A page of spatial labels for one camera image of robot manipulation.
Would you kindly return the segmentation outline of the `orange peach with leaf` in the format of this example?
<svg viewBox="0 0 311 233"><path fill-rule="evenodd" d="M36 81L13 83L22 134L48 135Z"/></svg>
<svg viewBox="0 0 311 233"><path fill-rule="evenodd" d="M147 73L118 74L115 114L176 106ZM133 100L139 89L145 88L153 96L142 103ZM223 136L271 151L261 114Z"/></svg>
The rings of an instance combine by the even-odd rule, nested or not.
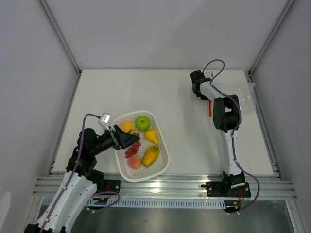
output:
<svg viewBox="0 0 311 233"><path fill-rule="evenodd" d="M131 121L125 121L119 124L119 128L125 133L135 133L135 126Z"/></svg>

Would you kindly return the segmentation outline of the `yellow pear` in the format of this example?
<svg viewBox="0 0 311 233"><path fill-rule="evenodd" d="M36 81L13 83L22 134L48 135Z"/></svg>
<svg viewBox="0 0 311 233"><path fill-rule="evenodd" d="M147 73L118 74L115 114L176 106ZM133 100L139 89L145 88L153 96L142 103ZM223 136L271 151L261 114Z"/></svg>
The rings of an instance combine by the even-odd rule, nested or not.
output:
<svg viewBox="0 0 311 233"><path fill-rule="evenodd" d="M148 129L144 133L144 137L146 140L158 145L158 138L155 129Z"/></svg>

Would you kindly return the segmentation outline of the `clear orange zip bag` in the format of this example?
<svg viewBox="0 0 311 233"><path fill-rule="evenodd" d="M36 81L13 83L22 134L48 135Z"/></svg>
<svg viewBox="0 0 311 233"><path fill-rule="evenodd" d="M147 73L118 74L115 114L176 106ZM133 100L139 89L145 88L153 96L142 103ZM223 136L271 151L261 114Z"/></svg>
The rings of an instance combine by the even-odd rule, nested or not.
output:
<svg viewBox="0 0 311 233"><path fill-rule="evenodd" d="M213 82L213 85L225 94L238 96L242 117L248 117L255 112L253 84Z"/></svg>

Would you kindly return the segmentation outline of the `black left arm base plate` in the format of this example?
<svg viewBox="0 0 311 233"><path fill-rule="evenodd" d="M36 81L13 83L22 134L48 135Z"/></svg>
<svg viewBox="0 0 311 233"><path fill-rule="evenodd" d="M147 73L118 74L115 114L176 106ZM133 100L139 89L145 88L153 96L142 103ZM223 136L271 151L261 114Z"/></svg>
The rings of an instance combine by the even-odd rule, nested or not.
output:
<svg viewBox="0 0 311 233"><path fill-rule="evenodd" d="M119 193L120 188L121 188L121 180L104 180L99 183L97 193L100 192Z"/></svg>

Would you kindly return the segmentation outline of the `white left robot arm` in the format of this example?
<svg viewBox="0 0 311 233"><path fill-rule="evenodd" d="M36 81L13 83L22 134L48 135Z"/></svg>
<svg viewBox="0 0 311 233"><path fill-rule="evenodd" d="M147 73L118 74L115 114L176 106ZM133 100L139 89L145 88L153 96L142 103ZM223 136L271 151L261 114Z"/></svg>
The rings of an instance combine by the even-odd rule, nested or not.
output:
<svg viewBox="0 0 311 233"><path fill-rule="evenodd" d="M96 156L110 148L126 149L139 141L139 136L125 133L119 126L98 136L92 128L83 129L66 167L62 183L50 205L27 233L69 233L87 201L95 194L118 195L107 190L104 173L95 170Z"/></svg>

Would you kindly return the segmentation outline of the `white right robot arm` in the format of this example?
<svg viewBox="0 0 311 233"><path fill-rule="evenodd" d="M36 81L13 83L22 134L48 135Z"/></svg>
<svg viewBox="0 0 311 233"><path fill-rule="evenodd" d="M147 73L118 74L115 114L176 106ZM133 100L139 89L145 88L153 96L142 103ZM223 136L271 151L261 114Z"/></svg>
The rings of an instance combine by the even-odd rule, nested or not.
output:
<svg viewBox="0 0 311 233"><path fill-rule="evenodd" d="M237 130L242 117L237 95L227 95L220 91L212 78L206 78L197 70L190 74L192 91L202 100L212 102L214 127L220 132L224 151L223 179L207 182L205 187L209 197L238 197L238 192L246 185L245 174L238 163Z"/></svg>

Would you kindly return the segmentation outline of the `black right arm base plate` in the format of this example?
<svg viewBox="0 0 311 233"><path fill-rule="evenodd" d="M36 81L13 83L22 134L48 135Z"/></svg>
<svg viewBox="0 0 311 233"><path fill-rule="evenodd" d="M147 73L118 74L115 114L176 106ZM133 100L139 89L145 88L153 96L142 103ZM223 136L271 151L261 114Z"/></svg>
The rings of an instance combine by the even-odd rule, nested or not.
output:
<svg viewBox="0 0 311 233"><path fill-rule="evenodd" d="M210 181L206 182L205 184L202 184L201 188L204 188L207 191L208 197L217 197L217 198L251 197L251 191L248 182L239 187L225 188L225 185L222 182Z"/></svg>

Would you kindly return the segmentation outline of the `yellow green mango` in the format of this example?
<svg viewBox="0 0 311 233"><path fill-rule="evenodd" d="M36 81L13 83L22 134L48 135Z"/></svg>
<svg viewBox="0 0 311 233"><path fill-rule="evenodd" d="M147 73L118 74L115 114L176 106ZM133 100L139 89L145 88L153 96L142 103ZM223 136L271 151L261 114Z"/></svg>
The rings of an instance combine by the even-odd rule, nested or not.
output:
<svg viewBox="0 0 311 233"><path fill-rule="evenodd" d="M159 150L158 146L150 146L146 150L141 163L144 166L149 167L155 162L155 160L158 158L159 154L160 154L160 150Z"/></svg>

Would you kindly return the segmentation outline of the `pink peach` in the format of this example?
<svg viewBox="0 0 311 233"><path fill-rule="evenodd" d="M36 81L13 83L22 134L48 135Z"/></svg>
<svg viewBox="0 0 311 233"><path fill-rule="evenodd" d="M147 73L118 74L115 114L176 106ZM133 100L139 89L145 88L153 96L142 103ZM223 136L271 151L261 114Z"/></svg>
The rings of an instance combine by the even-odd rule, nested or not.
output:
<svg viewBox="0 0 311 233"><path fill-rule="evenodd" d="M128 165L132 169L138 169L141 166L141 158L138 155L132 155L128 159Z"/></svg>

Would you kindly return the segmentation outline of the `red grape bunch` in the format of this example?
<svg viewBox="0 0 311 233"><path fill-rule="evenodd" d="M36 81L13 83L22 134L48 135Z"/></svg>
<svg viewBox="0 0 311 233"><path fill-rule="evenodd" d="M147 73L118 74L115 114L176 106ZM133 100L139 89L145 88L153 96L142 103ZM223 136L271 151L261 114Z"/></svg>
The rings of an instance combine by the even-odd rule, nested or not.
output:
<svg viewBox="0 0 311 233"><path fill-rule="evenodd" d="M125 158L130 158L132 155L137 154L139 151L139 148L141 146L140 141L135 142L132 144L125 152Z"/></svg>

